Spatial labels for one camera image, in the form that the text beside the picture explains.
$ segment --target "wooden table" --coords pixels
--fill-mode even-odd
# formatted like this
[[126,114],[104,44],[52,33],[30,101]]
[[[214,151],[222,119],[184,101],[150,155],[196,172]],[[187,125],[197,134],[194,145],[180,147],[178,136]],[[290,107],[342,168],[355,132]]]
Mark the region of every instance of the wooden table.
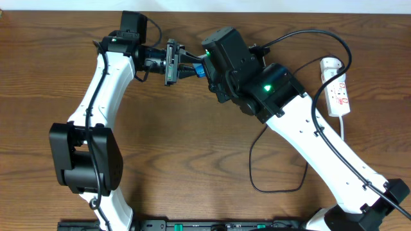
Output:
[[[296,13],[152,13],[163,30],[194,54],[224,26],[246,43],[264,44],[303,28],[330,30],[351,47],[347,74],[351,113],[346,142],[386,178],[411,185],[411,16]],[[55,230],[62,219],[95,219],[85,201],[57,183],[48,141],[54,122],[64,123],[89,86],[96,65],[92,40],[119,28],[121,12],[3,12],[0,19],[0,230]],[[148,44],[157,40],[149,25]],[[272,47],[267,62],[294,70],[328,53],[345,58],[334,40],[301,35]],[[319,65],[298,79],[313,95]],[[319,103],[326,116],[324,98]],[[338,131],[338,119],[326,116]],[[172,87],[151,74],[125,93],[114,134],[124,158],[121,187],[143,218],[309,218],[335,203],[312,170],[302,189],[261,194],[249,182],[248,152],[263,125],[233,103],[219,104],[207,80],[188,78]],[[305,161],[279,135],[264,134],[253,167],[262,189],[296,187]],[[411,197],[402,206],[411,211]],[[394,211],[381,230],[409,230]]]

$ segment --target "power strip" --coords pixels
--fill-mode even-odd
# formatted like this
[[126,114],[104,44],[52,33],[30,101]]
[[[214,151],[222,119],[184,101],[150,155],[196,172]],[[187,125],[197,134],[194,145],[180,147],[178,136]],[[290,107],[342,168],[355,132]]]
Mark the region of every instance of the power strip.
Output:
[[[320,62],[321,81],[325,83],[334,77],[341,68],[341,62],[336,58],[323,58]],[[330,83],[326,89],[326,101],[328,115],[332,117],[341,117],[350,112],[347,87],[345,85],[345,74]]]

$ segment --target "wire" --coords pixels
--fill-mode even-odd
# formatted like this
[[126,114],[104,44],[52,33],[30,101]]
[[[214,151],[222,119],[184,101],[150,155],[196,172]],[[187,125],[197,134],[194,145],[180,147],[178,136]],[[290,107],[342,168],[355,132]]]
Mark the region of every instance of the wire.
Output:
[[104,79],[107,75],[107,70],[109,68],[109,62],[107,61],[107,57],[105,55],[104,49],[101,47],[100,43],[93,40],[94,45],[97,47],[98,51],[101,53],[101,56],[103,57],[103,61],[104,61],[104,69],[103,72],[101,74],[101,78],[100,81],[97,84],[96,90],[94,90],[93,95],[91,96],[90,99],[90,103],[89,106],[87,107],[87,109],[85,110],[85,138],[87,140],[87,146],[89,148],[89,153],[91,156],[91,162],[92,162],[92,166],[94,169],[94,173],[96,174],[96,179],[97,179],[97,198],[93,198],[90,202],[89,202],[89,206],[92,210],[98,210],[98,212],[100,213],[100,216],[104,219],[104,222],[106,222],[106,224],[109,223],[109,221],[107,220],[107,218],[104,216],[103,211],[101,211],[100,209],[100,203],[101,203],[101,179],[100,179],[100,172],[98,171],[98,166],[97,166],[97,160],[96,160],[96,155],[94,154],[94,150],[92,148],[92,137],[90,135],[90,116],[91,116],[91,110],[92,110],[92,106],[94,104],[94,101],[97,98],[98,92],[100,91],[101,86],[103,85]]
[[227,85],[229,86],[230,92],[234,98],[238,98],[238,95],[234,91],[234,88],[232,87],[231,79],[229,77],[229,71],[225,72],[225,81],[227,82]]
[[297,187],[297,188],[295,188],[295,189],[284,189],[284,190],[274,190],[274,191],[264,191],[264,190],[261,190],[261,189],[258,189],[257,187],[256,187],[256,185],[254,185],[254,182],[252,181],[252,174],[251,174],[251,154],[252,154],[252,149],[254,148],[254,145],[256,145],[256,143],[257,143],[257,141],[258,141],[258,139],[264,134],[264,132],[265,132],[265,130],[267,130],[267,125],[265,125],[265,127],[264,127],[264,129],[259,133],[259,135],[257,136],[257,138],[254,140],[254,142],[251,144],[251,148],[250,148],[250,155],[249,155],[249,173],[250,173],[250,181],[251,181],[251,185],[253,186],[253,188],[255,189],[255,190],[257,190],[258,192],[260,192],[260,193],[292,193],[292,192],[295,192],[295,191],[298,191],[298,190],[300,190],[300,188],[302,187],[302,185],[303,185],[303,183],[304,183],[304,180],[305,180],[305,178],[306,178],[306,175],[307,175],[307,169],[308,169],[308,163],[306,163],[306,168],[305,168],[305,170],[304,170],[304,174],[303,174],[303,176],[302,176],[302,180],[301,180],[301,183],[300,183],[300,185]]
[[97,211],[98,211],[98,214],[100,214],[101,218],[103,218],[103,220],[104,220],[104,222],[105,222],[104,225],[105,225],[105,227],[107,228],[107,231],[111,231],[110,222],[109,222],[109,220],[107,219],[107,217],[104,215],[102,209],[101,209],[101,208],[98,208]]
[[321,85],[320,89],[317,91],[317,93],[314,95],[313,98],[313,103],[311,105],[311,118],[313,119],[313,124],[314,127],[317,131],[317,133],[321,136],[321,138],[324,140],[324,142],[327,144],[327,146],[333,151],[333,153],[348,167],[348,169],[350,169],[355,176],[358,177],[359,180],[361,180],[364,183],[364,186],[368,187],[369,189],[371,189],[373,192],[375,192],[378,196],[380,196],[383,200],[385,200],[388,204],[390,204],[391,206],[393,206],[395,209],[397,209],[400,213],[402,213],[406,218],[408,218],[409,220],[411,220],[411,214],[409,214],[405,209],[403,209],[401,206],[399,206],[397,203],[395,203],[394,201],[392,201],[390,198],[388,198],[387,196],[385,196],[377,187],[373,186],[372,182],[370,182],[369,180],[367,180],[366,178],[364,178],[364,176],[362,176],[342,155],[341,153],[334,147],[334,145],[328,140],[328,138],[324,135],[324,132],[320,129],[320,125],[319,122],[317,121],[317,116],[316,116],[316,105],[317,102],[320,98],[321,92],[334,80],[336,80],[337,78],[339,78],[341,75],[345,74],[348,69],[351,66],[351,62],[353,61],[353,56],[351,54],[351,50],[349,49],[347,43],[342,40],[339,36],[335,35],[332,32],[329,31],[322,31],[322,30],[299,30],[299,31],[295,31],[295,32],[291,32],[287,35],[284,35],[282,37],[279,37],[271,42],[269,42],[268,44],[265,44],[262,48],[264,47],[268,47],[271,46],[277,42],[282,41],[283,39],[286,39],[288,37],[291,37],[293,35],[297,35],[300,33],[321,33],[324,35],[328,35],[330,37],[333,37],[334,39],[336,39],[337,41],[339,41],[339,43],[341,43],[341,45],[344,47],[345,51],[347,51],[347,55],[348,55],[348,64],[347,66],[345,66],[342,71],[340,71],[339,73],[337,73],[334,77],[330,78],[328,81],[326,81],[323,85]]
[[340,133],[341,133],[341,139],[344,140],[344,123],[342,121],[342,116],[340,115],[339,117],[340,120]]
[[137,73],[136,73],[136,75],[134,75],[134,78],[136,78],[136,80],[140,81],[141,83],[144,83],[144,82],[147,80],[147,78],[148,78],[148,73],[150,73],[150,71],[152,70],[152,68],[157,65],[153,60],[147,60],[147,61],[151,61],[152,63],[150,64],[150,66],[148,67],[146,73],[144,74],[143,79],[140,79],[140,78],[137,76]]
[[155,23],[152,19],[149,19],[149,18],[147,18],[147,20],[149,20],[150,22],[152,22],[152,24],[154,24],[154,26],[155,26],[157,29],[159,29],[159,34],[160,34],[160,35],[159,35],[158,41],[157,41],[154,45],[151,45],[151,46],[150,46],[151,48],[153,48],[153,47],[156,47],[156,46],[158,46],[158,45],[160,44],[161,39],[162,39],[162,32],[161,32],[160,26],[157,25],[157,23]]
[[117,36],[117,32],[119,32],[119,30],[111,31],[111,32],[109,33],[109,36]]
[[338,61],[341,62],[342,66],[344,66],[343,61],[342,61],[339,57],[337,57],[337,56],[335,56],[335,55],[324,55],[324,56],[318,57],[318,58],[316,58],[316,59],[314,59],[314,60],[311,60],[311,61],[309,61],[308,63],[300,66],[299,68],[297,68],[297,69],[294,71],[293,75],[297,74],[297,72],[299,72],[299,71],[300,71],[301,69],[303,69],[304,67],[312,64],[312,63],[315,62],[315,61],[322,60],[323,58],[336,58]]

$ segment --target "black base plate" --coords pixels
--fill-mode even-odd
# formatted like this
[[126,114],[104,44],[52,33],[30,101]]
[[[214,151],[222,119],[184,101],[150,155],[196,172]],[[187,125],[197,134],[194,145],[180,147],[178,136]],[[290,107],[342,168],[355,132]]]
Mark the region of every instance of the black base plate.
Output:
[[[99,230],[99,222],[59,222],[57,231]],[[134,225],[131,231],[251,231],[257,228],[274,230],[305,230],[299,229],[302,222],[296,220],[274,221],[163,221],[145,220],[139,222],[139,229]]]

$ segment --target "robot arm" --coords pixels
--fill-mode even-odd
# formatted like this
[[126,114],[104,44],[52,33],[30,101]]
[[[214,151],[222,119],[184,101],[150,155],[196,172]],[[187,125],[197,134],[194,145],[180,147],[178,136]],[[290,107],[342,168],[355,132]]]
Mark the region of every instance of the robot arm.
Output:
[[[245,114],[256,116],[284,137],[330,188],[337,205],[319,211],[310,230],[376,230],[394,208],[370,190],[332,152],[311,120],[312,100],[280,64],[265,66],[267,47],[247,47],[231,27],[202,42],[209,89],[219,102],[231,99]],[[339,153],[384,196],[399,204],[410,189],[400,179],[386,180],[365,164],[316,111],[320,129]]]
[[[134,79],[136,69],[132,57],[124,56],[123,53],[106,52],[109,63],[108,75],[101,86],[96,101],[93,104],[91,126],[102,124],[106,128],[114,129],[116,114],[128,84]],[[85,109],[89,106],[91,96],[96,90],[104,69],[102,54],[97,57],[97,68],[85,96],[78,106],[76,112],[70,116],[68,122],[75,126],[85,126]]]

